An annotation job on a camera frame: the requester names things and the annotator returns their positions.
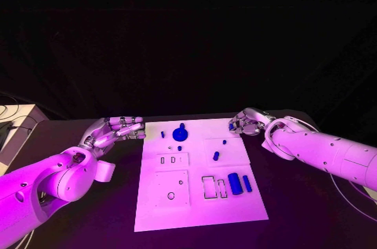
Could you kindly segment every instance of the blue small part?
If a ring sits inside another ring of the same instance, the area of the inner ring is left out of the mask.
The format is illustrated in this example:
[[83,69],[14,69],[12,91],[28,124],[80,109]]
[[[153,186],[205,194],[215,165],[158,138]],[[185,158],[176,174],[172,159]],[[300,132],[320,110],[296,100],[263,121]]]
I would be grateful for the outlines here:
[[188,132],[184,129],[184,124],[181,123],[178,125],[178,128],[172,131],[172,138],[175,141],[181,142],[186,139]]
[[253,190],[251,190],[251,186],[250,186],[247,175],[241,176],[241,178],[243,178],[243,182],[244,182],[244,185],[245,185],[245,190],[250,193]]
[[220,155],[220,153],[218,153],[218,152],[214,152],[214,156],[212,156],[212,160],[214,160],[214,161],[218,160],[218,155]]
[[231,173],[227,175],[228,183],[230,183],[230,188],[231,188],[231,194],[234,196],[240,195],[243,193],[241,190],[241,183],[238,182],[238,177],[237,173]]

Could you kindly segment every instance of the dark backdrop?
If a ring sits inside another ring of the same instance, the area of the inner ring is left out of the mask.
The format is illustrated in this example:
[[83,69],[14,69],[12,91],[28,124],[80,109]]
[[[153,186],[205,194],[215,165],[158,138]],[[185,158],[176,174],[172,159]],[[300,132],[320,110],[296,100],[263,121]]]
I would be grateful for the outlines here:
[[375,0],[1,0],[0,91],[51,119],[293,109],[375,143]]

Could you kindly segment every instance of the black table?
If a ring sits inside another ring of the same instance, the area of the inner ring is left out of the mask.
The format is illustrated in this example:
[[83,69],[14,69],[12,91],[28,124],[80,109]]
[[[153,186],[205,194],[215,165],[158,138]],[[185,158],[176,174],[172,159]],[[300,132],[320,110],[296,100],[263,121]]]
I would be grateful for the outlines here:
[[[312,119],[292,110],[276,117]],[[145,122],[230,118],[235,113],[149,117]],[[8,172],[77,144],[93,120],[43,121]],[[142,140],[116,142],[100,158],[115,163],[109,183],[93,182],[81,199],[35,229],[31,248],[377,248],[377,223],[343,201],[329,175],[267,152],[261,135],[241,136],[269,220],[133,232]],[[377,217],[375,204],[336,178],[353,204]]]

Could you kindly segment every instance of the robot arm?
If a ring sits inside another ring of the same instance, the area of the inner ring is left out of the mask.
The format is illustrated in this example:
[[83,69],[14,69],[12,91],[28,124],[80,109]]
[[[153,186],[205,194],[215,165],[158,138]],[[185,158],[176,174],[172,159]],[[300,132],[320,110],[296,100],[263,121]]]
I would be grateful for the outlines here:
[[293,117],[276,119],[245,108],[228,122],[233,133],[256,135],[264,130],[261,146],[286,160],[297,158],[319,170],[377,191],[377,148],[312,131]]
[[51,214],[87,192],[93,180],[109,182],[115,165],[97,160],[113,142],[142,139],[140,117],[99,119],[77,147],[0,177],[0,248],[7,248]]

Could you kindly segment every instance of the white cable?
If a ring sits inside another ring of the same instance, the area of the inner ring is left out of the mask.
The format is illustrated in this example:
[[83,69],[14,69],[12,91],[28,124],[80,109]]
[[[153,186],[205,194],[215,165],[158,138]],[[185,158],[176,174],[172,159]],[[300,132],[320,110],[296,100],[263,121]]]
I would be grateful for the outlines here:
[[20,248],[21,243],[22,243],[22,241],[25,240],[27,235],[22,237],[22,239],[21,239],[21,241],[20,241],[20,243],[18,243],[18,245],[17,245],[17,247],[15,247],[14,249],[18,249],[18,248]]
[[[307,124],[304,121],[299,120],[297,118],[294,118],[294,119],[296,119],[302,124],[307,125],[307,126],[317,132],[316,128],[315,128],[310,124]],[[348,204],[351,205],[351,207],[352,207],[363,216],[366,216],[372,221],[377,222],[377,219],[374,219],[369,215],[366,215],[366,214],[353,206],[353,204],[349,202],[349,200],[345,198],[345,195],[343,195],[343,193],[340,192],[339,187],[338,187],[338,185],[336,185],[336,183],[335,183],[335,181],[333,181],[332,174],[329,174],[329,176],[330,176],[330,180],[332,180],[333,186],[335,186],[335,188],[336,188],[340,196],[343,197],[343,200],[345,200],[345,201],[348,202]],[[371,199],[371,200],[374,200],[374,201],[377,202],[375,199],[372,199],[371,197],[368,197],[368,196],[358,190],[358,188],[355,188],[355,189],[356,189],[356,191],[358,191],[368,199]]]
[[28,242],[30,242],[30,240],[31,240],[31,236],[33,236],[33,231],[31,231],[31,234],[30,234],[28,241],[27,241],[27,244],[25,244],[25,246],[24,246],[24,249],[25,249],[27,246],[28,246]]
[[338,185],[336,185],[336,183],[335,183],[335,181],[333,181],[332,174],[329,174],[329,176],[330,176],[330,179],[332,179],[335,188],[338,189],[338,192],[339,192],[340,196],[343,197],[345,201],[348,202],[348,204],[352,206],[352,208],[353,208],[365,217],[368,217],[372,221],[377,222],[377,219],[374,219],[371,216],[368,216],[368,215],[352,205],[352,203],[348,201],[348,199],[345,198],[343,193],[340,192],[339,187],[338,187]]

